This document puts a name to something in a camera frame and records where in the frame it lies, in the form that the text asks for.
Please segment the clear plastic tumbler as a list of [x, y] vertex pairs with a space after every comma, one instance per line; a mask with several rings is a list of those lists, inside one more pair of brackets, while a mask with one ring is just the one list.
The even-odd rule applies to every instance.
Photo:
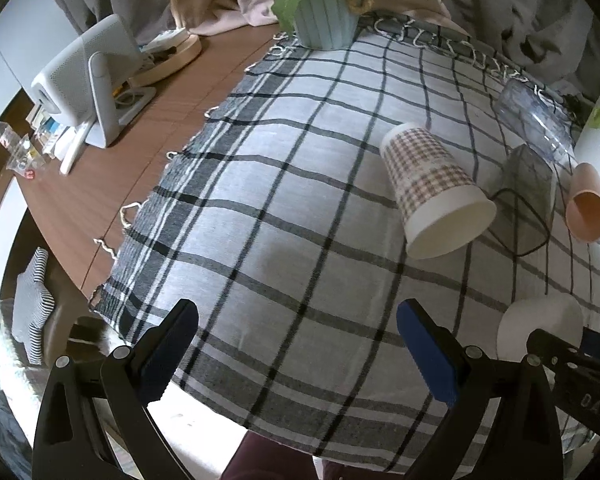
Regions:
[[551, 99], [525, 82], [509, 79], [494, 104], [498, 121], [550, 162], [564, 162], [571, 152], [567, 122]]

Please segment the plaid paper cup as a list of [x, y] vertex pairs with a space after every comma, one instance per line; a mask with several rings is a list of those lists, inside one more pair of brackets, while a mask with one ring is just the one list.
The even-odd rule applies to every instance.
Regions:
[[414, 124], [392, 128], [380, 156], [396, 196], [406, 253], [437, 258], [471, 243], [492, 224], [496, 206], [442, 143]]

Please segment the light blue ribbed vase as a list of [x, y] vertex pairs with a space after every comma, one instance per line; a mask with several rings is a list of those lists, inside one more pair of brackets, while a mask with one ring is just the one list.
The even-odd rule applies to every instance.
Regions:
[[300, 44], [320, 51], [347, 49], [367, 3], [368, 0], [301, 0], [294, 14], [294, 31]]

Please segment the white desktop projector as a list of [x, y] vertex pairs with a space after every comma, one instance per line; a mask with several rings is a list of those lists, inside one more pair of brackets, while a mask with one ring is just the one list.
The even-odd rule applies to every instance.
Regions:
[[156, 95], [152, 87], [131, 88], [114, 97], [143, 66], [135, 39], [111, 14], [68, 44], [33, 78], [31, 90], [61, 125], [89, 124], [84, 142], [108, 148]]

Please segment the striped star pillow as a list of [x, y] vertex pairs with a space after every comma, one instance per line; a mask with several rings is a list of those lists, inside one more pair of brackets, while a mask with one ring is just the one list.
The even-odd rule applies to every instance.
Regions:
[[31, 365], [43, 364], [44, 325], [55, 307], [55, 299], [45, 286], [48, 251], [36, 248], [27, 269], [18, 275], [14, 308], [12, 309], [12, 336], [24, 345]]

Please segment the beige cloth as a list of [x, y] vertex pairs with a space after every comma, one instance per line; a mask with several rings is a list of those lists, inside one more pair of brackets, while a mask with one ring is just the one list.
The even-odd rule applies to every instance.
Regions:
[[[176, 0], [184, 25], [199, 36], [215, 36], [244, 26], [275, 24], [274, 0]], [[442, 0], [373, 0], [374, 11], [405, 14], [417, 21], [462, 29]]]

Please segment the round wooden tray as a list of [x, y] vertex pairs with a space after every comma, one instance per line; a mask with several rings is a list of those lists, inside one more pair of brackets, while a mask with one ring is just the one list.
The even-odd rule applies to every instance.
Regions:
[[201, 54], [202, 45], [197, 35], [185, 31], [187, 36], [175, 47], [153, 54], [151, 66], [143, 68], [129, 78], [132, 88], [149, 87], [163, 79], [169, 78], [195, 61]]

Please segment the black white checked tablecloth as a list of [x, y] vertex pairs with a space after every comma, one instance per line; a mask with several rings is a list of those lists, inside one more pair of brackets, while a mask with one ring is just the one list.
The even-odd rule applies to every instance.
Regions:
[[298, 450], [406, 471], [444, 408], [396, 329], [402, 300], [486, 353], [512, 302], [551, 292], [600, 332], [600, 241], [561, 214], [528, 256], [490, 234], [406, 254], [382, 138], [421, 125], [486, 188], [520, 142], [493, 110], [509, 71], [408, 18], [369, 18], [346, 50], [281, 42], [166, 165], [98, 313], [132, 342], [192, 300], [199, 332], [174, 376], [190, 396]]

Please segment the grey patterned blanket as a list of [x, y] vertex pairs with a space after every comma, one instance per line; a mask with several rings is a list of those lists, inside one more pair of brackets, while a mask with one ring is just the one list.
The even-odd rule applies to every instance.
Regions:
[[455, 24], [557, 91], [600, 95], [600, 20], [585, 0], [444, 0]]

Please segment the white plastic cup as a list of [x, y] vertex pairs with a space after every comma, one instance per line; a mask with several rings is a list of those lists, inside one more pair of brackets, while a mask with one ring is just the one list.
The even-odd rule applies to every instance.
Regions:
[[545, 330], [579, 347], [584, 317], [577, 300], [563, 292], [513, 302], [501, 318], [496, 355], [501, 361], [519, 362], [527, 354], [527, 340], [535, 330]]

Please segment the smoky grey glass cup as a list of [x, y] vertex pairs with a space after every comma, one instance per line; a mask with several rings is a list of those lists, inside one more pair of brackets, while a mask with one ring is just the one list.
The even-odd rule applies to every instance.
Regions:
[[513, 148], [492, 188], [489, 232], [513, 256], [530, 255], [550, 240], [556, 192], [554, 168], [528, 144]]

